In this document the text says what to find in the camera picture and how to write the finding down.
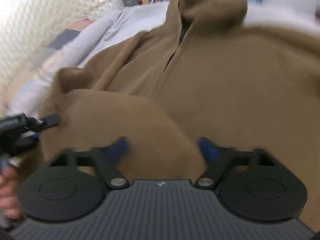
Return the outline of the person's left hand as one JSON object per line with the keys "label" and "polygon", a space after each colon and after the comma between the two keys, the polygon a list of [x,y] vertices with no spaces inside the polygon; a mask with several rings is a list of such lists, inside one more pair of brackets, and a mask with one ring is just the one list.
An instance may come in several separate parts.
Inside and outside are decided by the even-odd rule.
{"label": "person's left hand", "polygon": [[18,206],[17,188],[19,185],[18,174],[12,166],[7,166],[1,171],[1,212],[8,219],[19,220],[22,212]]}

